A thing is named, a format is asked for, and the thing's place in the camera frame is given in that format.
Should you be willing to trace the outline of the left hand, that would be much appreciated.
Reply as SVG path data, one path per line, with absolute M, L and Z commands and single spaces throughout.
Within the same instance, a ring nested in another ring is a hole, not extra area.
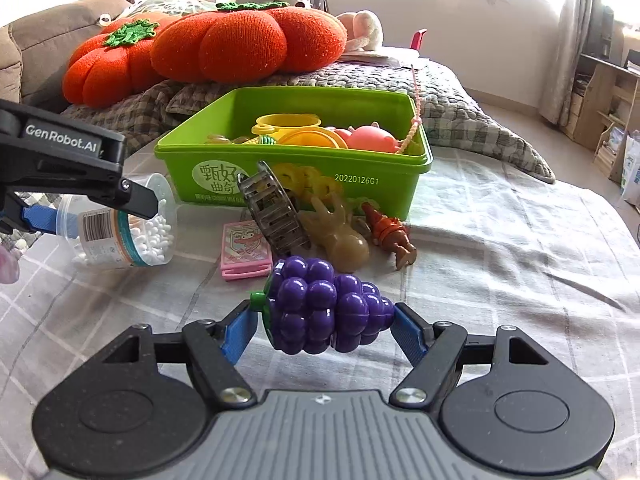
M 20 265 L 6 248 L 0 246 L 0 283 L 13 284 L 20 278 Z

